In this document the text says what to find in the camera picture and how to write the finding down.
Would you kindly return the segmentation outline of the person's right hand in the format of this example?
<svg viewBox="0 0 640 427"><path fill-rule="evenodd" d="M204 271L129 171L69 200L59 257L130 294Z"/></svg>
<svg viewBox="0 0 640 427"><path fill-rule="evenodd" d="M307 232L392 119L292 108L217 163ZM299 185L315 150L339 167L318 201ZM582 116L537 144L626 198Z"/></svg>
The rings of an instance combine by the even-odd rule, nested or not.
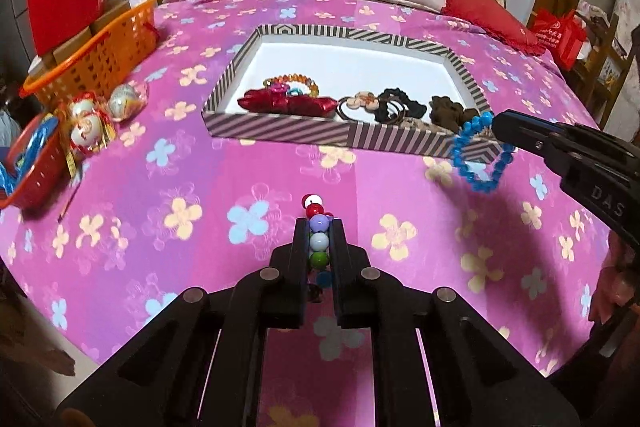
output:
<svg viewBox="0 0 640 427"><path fill-rule="evenodd" d="M602 263L593 291L588 320L604 324L616 307L623 307L634 297L639 275L631 271L636 253L613 230L608 233L608 253Z"/></svg>

